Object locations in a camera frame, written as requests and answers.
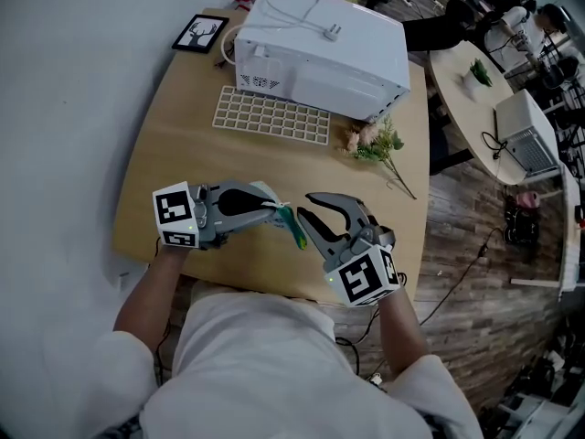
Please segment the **person's left forearm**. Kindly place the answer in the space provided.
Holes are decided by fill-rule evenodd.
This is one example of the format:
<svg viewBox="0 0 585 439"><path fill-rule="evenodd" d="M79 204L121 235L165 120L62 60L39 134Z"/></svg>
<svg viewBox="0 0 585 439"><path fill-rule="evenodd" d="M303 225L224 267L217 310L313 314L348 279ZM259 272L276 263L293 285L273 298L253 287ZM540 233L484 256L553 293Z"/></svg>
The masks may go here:
<svg viewBox="0 0 585 439"><path fill-rule="evenodd" d="M179 276L190 250L162 246L123 303L113 330L133 335L155 353L163 340Z"/></svg>

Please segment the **black framed deer picture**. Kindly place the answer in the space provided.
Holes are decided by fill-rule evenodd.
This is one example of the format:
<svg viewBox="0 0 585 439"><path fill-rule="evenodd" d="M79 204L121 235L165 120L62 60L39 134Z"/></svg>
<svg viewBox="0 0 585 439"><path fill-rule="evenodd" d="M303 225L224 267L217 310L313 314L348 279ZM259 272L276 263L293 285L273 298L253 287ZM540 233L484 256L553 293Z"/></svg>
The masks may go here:
<svg viewBox="0 0 585 439"><path fill-rule="evenodd" d="M226 17L195 15L175 40L172 49L207 54L228 22Z"/></svg>

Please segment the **artificial flower sprig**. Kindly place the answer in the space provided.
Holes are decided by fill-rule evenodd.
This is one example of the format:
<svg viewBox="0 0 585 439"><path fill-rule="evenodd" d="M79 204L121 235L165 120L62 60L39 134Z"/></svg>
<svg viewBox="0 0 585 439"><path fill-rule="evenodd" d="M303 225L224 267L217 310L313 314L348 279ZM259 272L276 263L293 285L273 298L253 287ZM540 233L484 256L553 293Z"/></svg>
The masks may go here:
<svg viewBox="0 0 585 439"><path fill-rule="evenodd" d="M417 199L392 158L392 153L401 150L405 144L399 137L389 114L372 123L354 124L345 131L345 140L345 145L340 148L343 155L380 163L398 180L412 199Z"/></svg>

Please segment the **person's white shirt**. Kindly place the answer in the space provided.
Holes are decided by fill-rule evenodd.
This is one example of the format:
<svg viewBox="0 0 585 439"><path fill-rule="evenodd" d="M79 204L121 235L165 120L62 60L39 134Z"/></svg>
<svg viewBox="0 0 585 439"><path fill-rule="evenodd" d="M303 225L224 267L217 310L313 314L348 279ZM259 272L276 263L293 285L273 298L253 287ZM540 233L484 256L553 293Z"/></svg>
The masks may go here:
<svg viewBox="0 0 585 439"><path fill-rule="evenodd" d="M382 391L338 350L332 319L268 294L207 295L189 309L172 376L136 336L97 342L76 435L144 439L482 439L441 360L426 355Z"/></svg>

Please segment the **black bag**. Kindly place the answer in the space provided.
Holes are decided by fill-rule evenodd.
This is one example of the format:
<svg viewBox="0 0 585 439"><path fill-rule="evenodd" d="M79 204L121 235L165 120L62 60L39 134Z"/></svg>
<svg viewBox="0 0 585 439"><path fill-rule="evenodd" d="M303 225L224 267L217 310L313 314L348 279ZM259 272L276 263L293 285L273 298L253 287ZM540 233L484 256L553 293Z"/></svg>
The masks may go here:
<svg viewBox="0 0 585 439"><path fill-rule="evenodd" d="M534 247L539 238L539 215L534 209L516 206L505 210L505 243Z"/></svg>

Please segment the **small white microwave oven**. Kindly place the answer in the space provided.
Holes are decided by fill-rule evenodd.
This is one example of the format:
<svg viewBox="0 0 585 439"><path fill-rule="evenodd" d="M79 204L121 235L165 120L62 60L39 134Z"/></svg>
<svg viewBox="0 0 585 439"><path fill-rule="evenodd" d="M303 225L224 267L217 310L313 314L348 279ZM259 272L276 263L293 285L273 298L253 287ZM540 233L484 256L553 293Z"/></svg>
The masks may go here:
<svg viewBox="0 0 585 439"><path fill-rule="evenodd" d="M555 130L527 90L495 107L497 139L525 170L525 178L556 170L559 164Z"/></svg>

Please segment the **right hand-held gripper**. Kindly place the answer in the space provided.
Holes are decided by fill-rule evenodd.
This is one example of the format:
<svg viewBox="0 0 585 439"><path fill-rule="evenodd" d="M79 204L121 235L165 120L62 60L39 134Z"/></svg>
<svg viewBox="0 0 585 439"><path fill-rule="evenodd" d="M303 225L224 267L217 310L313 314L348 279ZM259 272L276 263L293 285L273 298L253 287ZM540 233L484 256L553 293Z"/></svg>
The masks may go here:
<svg viewBox="0 0 585 439"><path fill-rule="evenodd" d="M400 288L392 256L396 243L393 230L368 216L358 198L329 192L308 193L306 197L346 220L346 232L335 234L312 211L297 209L299 223L324 257L325 280L345 305L373 305Z"/></svg>

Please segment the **long white desk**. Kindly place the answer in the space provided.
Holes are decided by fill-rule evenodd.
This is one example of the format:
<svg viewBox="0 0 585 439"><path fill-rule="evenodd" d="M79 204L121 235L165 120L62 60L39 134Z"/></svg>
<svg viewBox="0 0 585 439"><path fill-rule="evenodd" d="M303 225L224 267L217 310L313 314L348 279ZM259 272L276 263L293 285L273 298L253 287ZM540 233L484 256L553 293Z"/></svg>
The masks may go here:
<svg viewBox="0 0 585 439"><path fill-rule="evenodd" d="M578 180L563 164L559 167L562 178L564 204L564 228L562 259L558 280L537 280L513 278L510 284L552 288L558 291L558 300L565 293L574 291L579 285L580 243L585 231L585 208L581 205L581 188Z"/></svg>

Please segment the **white grid tray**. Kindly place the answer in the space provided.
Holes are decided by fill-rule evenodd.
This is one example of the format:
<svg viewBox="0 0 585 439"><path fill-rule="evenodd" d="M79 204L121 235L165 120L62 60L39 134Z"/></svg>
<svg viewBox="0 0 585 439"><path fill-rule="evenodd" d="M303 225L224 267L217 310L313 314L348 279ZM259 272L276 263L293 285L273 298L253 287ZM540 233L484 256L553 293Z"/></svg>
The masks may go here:
<svg viewBox="0 0 585 439"><path fill-rule="evenodd" d="M225 85L211 126L328 145L330 122L329 112Z"/></svg>

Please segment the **black office chair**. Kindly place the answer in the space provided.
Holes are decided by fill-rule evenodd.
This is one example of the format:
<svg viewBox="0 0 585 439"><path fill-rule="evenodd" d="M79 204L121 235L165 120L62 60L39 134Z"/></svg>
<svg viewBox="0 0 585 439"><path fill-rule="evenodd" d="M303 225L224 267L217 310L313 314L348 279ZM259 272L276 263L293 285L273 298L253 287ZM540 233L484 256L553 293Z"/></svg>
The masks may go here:
<svg viewBox="0 0 585 439"><path fill-rule="evenodd" d="M464 1L450 0L441 16L402 23L408 52L438 51L456 47L474 26L474 12Z"/></svg>

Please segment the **small potted green plant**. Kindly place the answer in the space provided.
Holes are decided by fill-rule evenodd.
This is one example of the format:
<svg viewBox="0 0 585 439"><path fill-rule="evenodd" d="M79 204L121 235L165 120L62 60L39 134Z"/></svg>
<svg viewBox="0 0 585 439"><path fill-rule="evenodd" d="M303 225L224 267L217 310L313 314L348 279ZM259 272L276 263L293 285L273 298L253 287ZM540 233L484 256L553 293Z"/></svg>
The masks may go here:
<svg viewBox="0 0 585 439"><path fill-rule="evenodd" d="M493 82L488 75L487 69L480 59L475 59L469 70L463 75L462 87L471 99L474 99L476 93L483 87L493 87Z"/></svg>

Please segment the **person's right forearm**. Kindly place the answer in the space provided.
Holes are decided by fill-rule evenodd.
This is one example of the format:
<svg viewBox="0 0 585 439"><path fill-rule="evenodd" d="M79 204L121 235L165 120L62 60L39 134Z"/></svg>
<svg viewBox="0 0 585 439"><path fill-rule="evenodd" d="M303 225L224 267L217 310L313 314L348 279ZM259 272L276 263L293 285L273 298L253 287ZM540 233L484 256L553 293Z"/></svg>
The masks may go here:
<svg viewBox="0 0 585 439"><path fill-rule="evenodd" d="M394 376L409 368L430 350L407 292L399 288L378 301L380 341Z"/></svg>

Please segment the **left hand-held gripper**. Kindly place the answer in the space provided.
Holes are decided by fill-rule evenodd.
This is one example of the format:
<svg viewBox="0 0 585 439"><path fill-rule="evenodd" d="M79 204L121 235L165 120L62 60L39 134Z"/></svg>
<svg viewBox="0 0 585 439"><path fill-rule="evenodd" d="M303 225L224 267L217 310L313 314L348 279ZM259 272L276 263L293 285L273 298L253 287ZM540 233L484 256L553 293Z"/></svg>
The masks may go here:
<svg viewBox="0 0 585 439"><path fill-rule="evenodd" d="M189 186L186 181L153 193L154 216L161 242L188 249L218 249L227 233L270 220L274 208L225 214L218 207L262 207L276 203L261 188L236 180Z"/></svg>

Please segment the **round wooden table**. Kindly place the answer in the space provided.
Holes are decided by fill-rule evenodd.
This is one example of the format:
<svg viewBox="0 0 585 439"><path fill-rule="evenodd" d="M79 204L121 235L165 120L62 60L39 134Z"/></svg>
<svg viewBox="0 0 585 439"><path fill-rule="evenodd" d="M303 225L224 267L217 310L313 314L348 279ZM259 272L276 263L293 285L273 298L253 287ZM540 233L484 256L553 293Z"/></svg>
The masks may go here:
<svg viewBox="0 0 585 439"><path fill-rule="evenodd" d="M475 59L480 59L485 65L493 87L482 87L475 98L471 99L463 90L462 78ZM464 41L454 48L432 51L430 62L431 76L442 106L467 143L465 149L433 161L432 173L439 173L473 158L490 176L509 186L547 178L558 171L560 160L556 170L525 178L525 170L506 151L506 144L498 141L495 107L515 92L504 75L479 48Z"/></svg>

